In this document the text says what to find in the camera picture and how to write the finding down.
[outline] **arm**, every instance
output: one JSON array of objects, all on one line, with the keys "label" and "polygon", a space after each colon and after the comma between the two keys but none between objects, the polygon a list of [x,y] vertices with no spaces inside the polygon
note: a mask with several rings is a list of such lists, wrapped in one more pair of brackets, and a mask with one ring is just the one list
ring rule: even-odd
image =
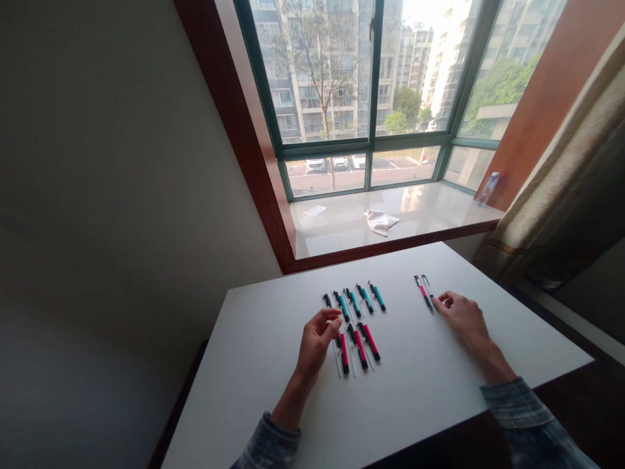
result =
[{"label": "arm", "polygon": [[504,431],[513,467],[597,467],[516,376],[488,335],[476,302],[448,291],[434,298],[434,305],[484,373],[487,385],[481,387],[482,394]]},{"label": "arm", "polygon": [[304,326],[298,364],[285,392],[273,412],[263,414],[233,469],[282,469],[291,465],[301,438],[299,422],[306,400],[341,322],[339,309],[325,308]]}]

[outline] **shirt cuff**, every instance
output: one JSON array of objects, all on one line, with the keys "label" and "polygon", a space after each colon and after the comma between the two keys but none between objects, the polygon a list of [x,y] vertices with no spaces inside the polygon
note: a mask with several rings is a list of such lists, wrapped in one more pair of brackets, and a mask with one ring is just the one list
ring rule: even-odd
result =
[{"label": "shirt cuff", "polygon": [[271,421],[265,412],[256,426],[245,451],[239,458],[239,467],[287,468],[297,451],[301,431],[286,430]]},{"label": "shirt cuff", "polygon": [[501,428],[521,429],[543,425],[553,415],[522,378],[480,388],[488,408]]}]

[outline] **white table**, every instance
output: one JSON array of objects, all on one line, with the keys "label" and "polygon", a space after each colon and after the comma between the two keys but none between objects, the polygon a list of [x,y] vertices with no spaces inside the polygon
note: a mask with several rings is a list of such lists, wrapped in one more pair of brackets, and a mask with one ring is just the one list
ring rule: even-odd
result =
[{"label": "white table", "polygon": [[353,354],[356,377],[339,378],[330,346],[294,467],[359,468],[486,410],[479,370],[427,309],[415,272],[426,274],[435,295],[449,289],[477,301],[490,335],[530,386],[592,361],[441,242],[248,285],[226,296],[163,467],[229,467],[280,398],[320,295],[369,279],[387,305],[364,316],[382,361],[364,372]]}]

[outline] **tree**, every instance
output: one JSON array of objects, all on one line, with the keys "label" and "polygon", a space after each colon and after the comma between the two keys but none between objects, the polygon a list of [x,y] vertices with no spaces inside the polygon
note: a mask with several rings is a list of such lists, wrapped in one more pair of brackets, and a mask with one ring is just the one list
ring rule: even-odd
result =
[{"label": "tree", "polygon": [[465,116],[465,121],[471,121],[467,127],[469,136],[478,138],[492,136],[497,119],[476,119],[480,108],[518,103],[539,59],[540,56],[537,55],[527,64],[519,64],[508,58],[500,59],[486,76],[475,84]]},{"label": "tree", "polygon": [[420,106],[421,100],[417,96],[417,93],[410,88],[401,87],[395,89],[395,94],[393,95],[393,114],[395,111],[398,111],[404,115],[406,119],[406,130],[404,133],[407,132],[408,129],[414,130],[417,126]]},{"label": "tree", "polygon": [[389,135],[405,134],[408,131],[408,120],[401,111],[393,111],[384,120],[384,127]]},{"label": "tree", "polygon": [[283,12],[289,18],[288,30],[269,38],[273,60],[310,79],[323,117],[320,135],[329,139],[332,122],[327,110],[332,99],[353,98],[356,18],[349,5],[325,8],[323,0],[284,0]]},{"label": "tree", "polygon": [[432,108],[430,106],[424,107],[419,113],[419,122],[427,124],[434,116],[432,115]]}]

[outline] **green tree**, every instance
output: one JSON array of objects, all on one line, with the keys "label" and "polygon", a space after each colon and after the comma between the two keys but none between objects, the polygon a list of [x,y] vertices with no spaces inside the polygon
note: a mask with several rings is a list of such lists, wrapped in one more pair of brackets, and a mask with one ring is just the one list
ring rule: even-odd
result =
[{"label": "green tree", "polygon": [[468,136],[490,138],[497,119],[476,119],[482,106],[514,104],[521,100],[529,79],[534,73],[540,56],[527,64],[519,64],[512,59],[500,59],[486,76],[475,84],[465,121],[470,121]]},{"label": "green tree", "polygon": [[428,123],[430,122],[434,116],[432,115],[432,108],[430,106],[424,107],[419,113],[419,122]]},{"label": "green tree", "polygon": [[389,135],[405,134],[408,131],[408,120],[403,112],[393,111],[386,116],[384,126]]},{"label": "green tree", "polygon": [[406,130],[404,130],[404,133],[407,132],[408,129],[414,130],[417,126],[420,106],[421,100],[417,96],[417,93],[410,88],[401,87],[395,89],[395,94],[393,95],[393,114],[395,111],[398,111],[404,115],[406,119]]}]

